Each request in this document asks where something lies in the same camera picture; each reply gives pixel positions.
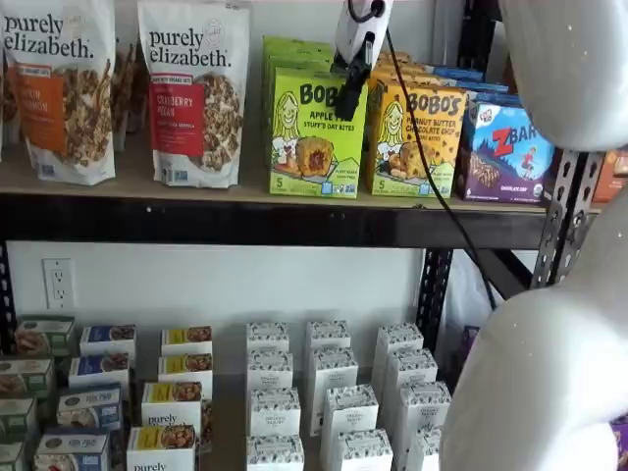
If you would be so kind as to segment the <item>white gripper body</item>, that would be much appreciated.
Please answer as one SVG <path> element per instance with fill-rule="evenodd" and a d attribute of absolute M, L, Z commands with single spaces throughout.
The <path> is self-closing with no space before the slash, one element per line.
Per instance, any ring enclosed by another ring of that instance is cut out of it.
<path fill-rule="evenodd" d="M 336 50 L 345 59 L 363 60 L 373 67 L 390 23 L 393 0 L 343 2 L 336 33 Z"/>

